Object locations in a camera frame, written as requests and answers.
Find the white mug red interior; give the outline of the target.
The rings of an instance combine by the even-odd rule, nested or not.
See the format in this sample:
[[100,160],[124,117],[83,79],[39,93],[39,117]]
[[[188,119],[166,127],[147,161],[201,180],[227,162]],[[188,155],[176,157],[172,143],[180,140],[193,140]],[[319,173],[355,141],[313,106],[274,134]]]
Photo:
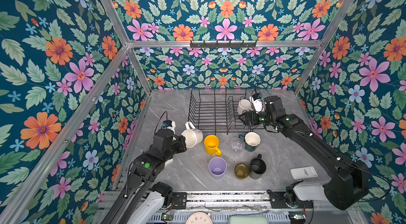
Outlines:
[[242,114],[244,114],[246,112],[250,112],[252,110],[253,110],[252,103],[249,100],[241,99],[239,101],[238,106],[237,106],[237,113],[239,115],[242,115]]

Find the cream white octagonal mug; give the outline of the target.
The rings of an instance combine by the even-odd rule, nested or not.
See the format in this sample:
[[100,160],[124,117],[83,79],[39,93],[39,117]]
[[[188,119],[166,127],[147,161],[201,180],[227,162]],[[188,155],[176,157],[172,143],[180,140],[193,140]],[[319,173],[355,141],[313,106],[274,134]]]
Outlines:
[[181,133],[185,138],[186,148],[193,148],[203,140],[203,132],[196,128],[192,122],[185,123],[186,129]]

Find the yellow plastic mug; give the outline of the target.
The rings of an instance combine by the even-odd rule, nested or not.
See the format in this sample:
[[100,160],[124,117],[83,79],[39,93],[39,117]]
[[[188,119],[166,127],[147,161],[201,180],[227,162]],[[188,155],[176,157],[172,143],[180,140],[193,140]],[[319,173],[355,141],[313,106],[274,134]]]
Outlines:
[[219,138],[215,135],[208,135],[204,139],[205,150],[209,155],[222,156],[222,152],[219,149]]

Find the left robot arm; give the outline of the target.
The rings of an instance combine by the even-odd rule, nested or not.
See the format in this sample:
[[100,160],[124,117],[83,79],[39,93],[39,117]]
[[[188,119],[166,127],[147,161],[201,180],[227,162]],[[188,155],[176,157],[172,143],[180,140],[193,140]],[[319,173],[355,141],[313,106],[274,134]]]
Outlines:
[[174,126],[156,131],[149,149],[133,160],[125,186],[102,223],[127,223],[166,163],[186,150],[186,139],[182,135],[176,135]]

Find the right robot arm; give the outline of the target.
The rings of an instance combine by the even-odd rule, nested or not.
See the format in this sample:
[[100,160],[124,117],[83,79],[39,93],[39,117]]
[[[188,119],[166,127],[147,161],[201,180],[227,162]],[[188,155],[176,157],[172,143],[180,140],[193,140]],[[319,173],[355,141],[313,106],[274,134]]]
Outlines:
[[325,184],[296,182],[286,188],[287,204],[297,201],[328,201],[339,210],[346,210],[369,193],[369,168],[363,161],[351,161],[343,153],[323,141],[297,115],[287,114],[278,96],[265,97],[263,110],[244,111],[239,119],[248,127],[273,127],[297,143],[327,172]]

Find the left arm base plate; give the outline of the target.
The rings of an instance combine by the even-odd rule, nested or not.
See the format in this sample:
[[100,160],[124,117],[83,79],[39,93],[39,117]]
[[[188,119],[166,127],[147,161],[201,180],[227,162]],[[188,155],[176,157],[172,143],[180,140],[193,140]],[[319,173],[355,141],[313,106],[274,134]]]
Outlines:
[[164,204],[161,209],[184,210],[187,204],[187,192],[173,192],[170,196],[165,197]]

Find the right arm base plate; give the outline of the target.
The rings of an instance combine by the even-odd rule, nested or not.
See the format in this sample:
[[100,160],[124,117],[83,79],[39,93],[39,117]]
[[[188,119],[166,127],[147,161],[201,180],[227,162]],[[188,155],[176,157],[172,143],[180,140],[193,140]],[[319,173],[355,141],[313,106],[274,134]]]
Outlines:
[[266,193],[269,195],[270,204],[274,209],[314,208],[314,204],[312,201],[301,201],[292,192],[267,190]]

